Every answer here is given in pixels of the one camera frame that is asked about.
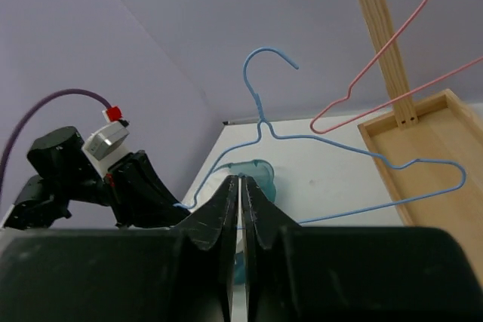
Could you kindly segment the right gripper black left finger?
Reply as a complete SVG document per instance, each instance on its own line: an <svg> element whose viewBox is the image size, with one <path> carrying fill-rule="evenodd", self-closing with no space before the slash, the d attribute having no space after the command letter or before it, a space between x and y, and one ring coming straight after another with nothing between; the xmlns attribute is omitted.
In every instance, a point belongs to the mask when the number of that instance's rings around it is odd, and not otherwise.
<svg viewBox="0 0 483 322"><path fill-rule="evenodd" d="M238 185L169 229L3 231L1 319L230 320Z"/></svg>

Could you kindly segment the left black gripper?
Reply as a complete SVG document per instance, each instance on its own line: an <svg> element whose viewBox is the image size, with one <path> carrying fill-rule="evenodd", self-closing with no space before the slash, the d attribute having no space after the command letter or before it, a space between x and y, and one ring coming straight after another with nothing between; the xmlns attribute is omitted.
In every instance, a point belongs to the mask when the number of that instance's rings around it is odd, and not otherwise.
<svg viewBox="0 0 483 322"><path fill-rule="evenodd" d="M171 227L191 213L158 177L146 152L129 152L103 178L118 228Z"/></svg>

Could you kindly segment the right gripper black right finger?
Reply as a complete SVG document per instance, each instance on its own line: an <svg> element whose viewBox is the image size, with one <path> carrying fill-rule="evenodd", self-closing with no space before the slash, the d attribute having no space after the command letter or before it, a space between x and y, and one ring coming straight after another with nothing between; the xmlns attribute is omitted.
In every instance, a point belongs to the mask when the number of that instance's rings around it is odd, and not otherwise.
<svg viewBox="0 0 483 322"><path fill-rule="evenodd" d="M241 179L250 321L480 321L461 246L426 227L301 226Z"/></svg>

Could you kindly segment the pink wire hanger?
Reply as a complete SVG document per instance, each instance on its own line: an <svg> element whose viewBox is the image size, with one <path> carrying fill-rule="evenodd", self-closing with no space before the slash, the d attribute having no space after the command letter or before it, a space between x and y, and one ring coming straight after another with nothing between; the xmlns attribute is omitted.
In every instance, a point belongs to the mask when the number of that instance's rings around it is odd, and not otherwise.
<svg viewBox="0 0 483 322"><path fill-rule="evenodd" d="M358 2L360 4L361 12L365 19L366 27L374 46L375 55L374 58L369 61L365 68L363 68L349 84L346 96L331 102L310 121L310 130L318 135L329 133L342 126L359 120L360 118L386 108L387 106L393 107L393 112L398 127L406 127L407 125L415 124L418 122L415 104L412 100L412 96L415 93L431 87L434 84L456 75L457 73L462 72L482 61L482 58L478 57L459 68L456 68L432 81L428 81L425 84L410 90L405 67L398 48L397 39L416 19L429 0L422 0L398 30L393 29L392 18L386 0L358 0ZM363 112L360 115L350 118L348 121L344 121L324 130L318 130L315 127L315 123L330 109L349 100L352 96L352 91L355 85L361 81L361 78L375 63L379 64L390 100L366 112Z"/></svg>

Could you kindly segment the white garment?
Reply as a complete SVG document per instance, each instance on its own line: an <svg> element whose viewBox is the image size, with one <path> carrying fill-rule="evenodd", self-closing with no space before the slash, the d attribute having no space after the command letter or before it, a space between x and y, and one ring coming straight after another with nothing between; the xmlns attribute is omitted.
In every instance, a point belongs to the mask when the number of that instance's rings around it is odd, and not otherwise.
<svg viewBox="0 0 483 322"><path fill-rule="evenodd" d="M194 208L190 209L191 212L196 211L199 209L203 204L211 199L215 191L220 187L223 183L225 178L228 177L228 173L220 170L217 173L210 175L207 179L205 184L201 187L198 196L197 196L197 204ZM187 206L192 206L194 203L194 194L198 190L200 182L202 181L201 178L198 178L189 188L188 192L184 196L183 203Z"/></svg>

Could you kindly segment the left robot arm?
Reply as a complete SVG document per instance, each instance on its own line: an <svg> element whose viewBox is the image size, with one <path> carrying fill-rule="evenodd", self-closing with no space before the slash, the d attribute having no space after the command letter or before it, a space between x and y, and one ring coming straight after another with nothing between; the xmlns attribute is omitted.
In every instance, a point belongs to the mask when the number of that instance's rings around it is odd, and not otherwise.
<svg viewBox="0 0 483 322"><path fill-rule="evenodd" d="M124 149L106 171L99 172L82 151L83 143L73 126L33 142L26 157L37 174L20 191L5 226L50 228L56 220L71 217L70 201L110 208L119 228L171 227L190 215L178 206L145 151Z"/></svg>

